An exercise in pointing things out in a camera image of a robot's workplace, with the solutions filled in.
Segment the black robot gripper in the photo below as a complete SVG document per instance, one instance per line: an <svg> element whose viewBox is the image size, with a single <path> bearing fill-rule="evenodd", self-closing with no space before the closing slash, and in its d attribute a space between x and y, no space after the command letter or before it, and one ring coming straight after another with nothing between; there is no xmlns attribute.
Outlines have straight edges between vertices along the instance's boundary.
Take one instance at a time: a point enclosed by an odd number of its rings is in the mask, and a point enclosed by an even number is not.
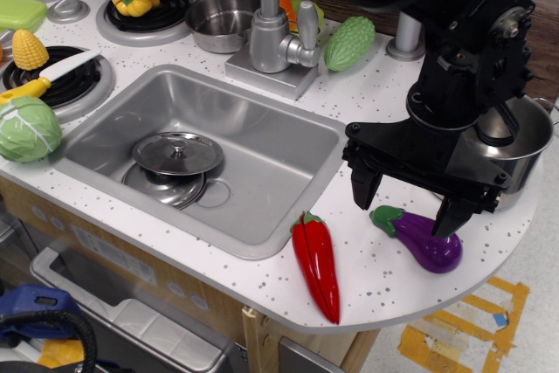
<svg viewBox="0 0 559 373"><path fill-rule="evenodd" d="M352 169L355 204L367 210L384 176L443 197L431 231L446 238L473 213L494 211L511 177L476 152L462 134L423 128L414 121L352 122L342 158Z"/></svg>

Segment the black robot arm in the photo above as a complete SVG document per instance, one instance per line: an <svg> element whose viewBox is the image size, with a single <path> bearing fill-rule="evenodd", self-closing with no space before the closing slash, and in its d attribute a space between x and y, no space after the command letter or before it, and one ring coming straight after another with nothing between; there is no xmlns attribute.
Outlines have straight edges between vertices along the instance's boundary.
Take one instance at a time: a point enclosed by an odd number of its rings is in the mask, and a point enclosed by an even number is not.
<svg viewBox="0 0 559 373"><path fill-rule="evenodd" d="M531 80L526 36L531 0L348 0L399 10L424 28L425 56L406 98L408 118L353 122L343 157L355 203L370 207L383 176L439 194L432 235L447 237L473 214L493 211L511 177L464 133L489 110L505 111Z"/></svg>

